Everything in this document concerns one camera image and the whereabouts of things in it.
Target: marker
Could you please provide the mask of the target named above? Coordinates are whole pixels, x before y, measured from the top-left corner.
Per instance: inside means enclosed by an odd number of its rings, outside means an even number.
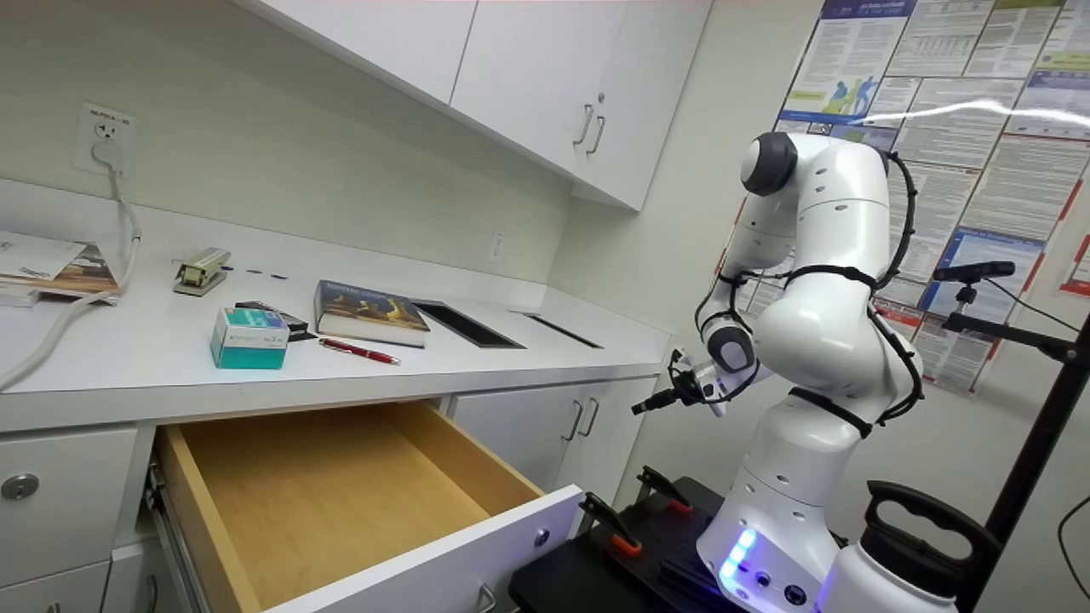
[[[381,356],[381,352],[367,352],[367,347],[359,347],[359,346],[346,346],[346,342],[334,342],[334,339],[318,339],[325,347],[334,347],[334,352],[346,352],[346,356],[359,356],[359,358],[367,358],[367,361],[379,361],[379,366],[400,366],[391,356]]]

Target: teal box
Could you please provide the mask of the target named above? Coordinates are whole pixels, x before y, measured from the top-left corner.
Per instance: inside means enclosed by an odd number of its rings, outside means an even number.
[[[221,309],[211,331],[211,361],[219,368],[279,371],[289,327],[266,309]]]

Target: wall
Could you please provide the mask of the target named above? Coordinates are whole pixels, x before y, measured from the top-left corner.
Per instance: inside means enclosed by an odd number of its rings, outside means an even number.
[[[105,193],[81,104],[138,117],[149,209],[523,280],[565,227],[565,181],[226,0],[4,3],[0,176]]]
[[[552,284],[593,304],[677,331],[677,347],[698,352],[691,307],[712,284],[712,265],[744,201],[737,181],[749,138],[775,123],[788,82],[812,34],[820,0],[720,0],[698,65],[691,71],[659,183],[642,220],[581,209],[568,220]],[[1080,235],[1090,231],[1090,193],[1053,238],[1031,304],[1080,323],[1086,301],[1060,296],[1060,277]],[[1020,327],[1064,334],[1020,309]],[[997,489],[1028,434],[1028,422],[1058,380],[1058,366],[1027,347],[1003,347],[978,397],[928,388],[928,403],[890,428],[878,428],[849,464],[833,503],[833,528],[861,532],[865,481],[900,481],[932,491],[978,521],[988,518]],[[626,497],[643,464],[666,473],[691,473],[720,491],[733,484],[740,452],[766,406],[788,381],[749,388],[727,420],[707,408],[672,408],[643,420],[626,472]],[[1004,558],[982,601],[982,613],[1086,609],[1058,548],[1058,521],[1090,493],[1090,398],[1080,403],[1039,493],[1031,497]],[[1073,558],[1090,579],[1090,514],[1071,524]]]

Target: wooden drawer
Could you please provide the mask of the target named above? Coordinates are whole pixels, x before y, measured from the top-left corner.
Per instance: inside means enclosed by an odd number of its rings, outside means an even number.
[[[408,609],[391,588],[431,592],[472,567],[513,571],[565,541],[581,503],[576,489],[542,497],[426,403],[174,425],[161,464],[215,613]],[[426,609],[476,601],[481,587]]]

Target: white cabinet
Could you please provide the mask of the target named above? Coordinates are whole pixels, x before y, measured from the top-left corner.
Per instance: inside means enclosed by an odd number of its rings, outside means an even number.
[[[581,484],[615,502],[653,380],[460,397],[452,422],[542,491]]]
[[[0,587],[110,558],[132,451],[138,428],[0,441]]]
[[[460,397],[452,422],[523,476],[552,491],[565,451],[581,437],[581,397],[583,385]]]
[[[712,0],[632,0],[581,146],[576,176],[642,209]]]
[[[632,408],[652,391],[653,380],[586,385],[581,398],[583,420],[557,484],[581,484],[583,491],[615,502],[642,434],[642,417]]]
[[[576,170],[626,0],[481,0],[452,108]]]
[[[476,0],[242,0],[334,54],[450,104]]]
[[[105,561],[0,588],[4,613],[100,613]]]

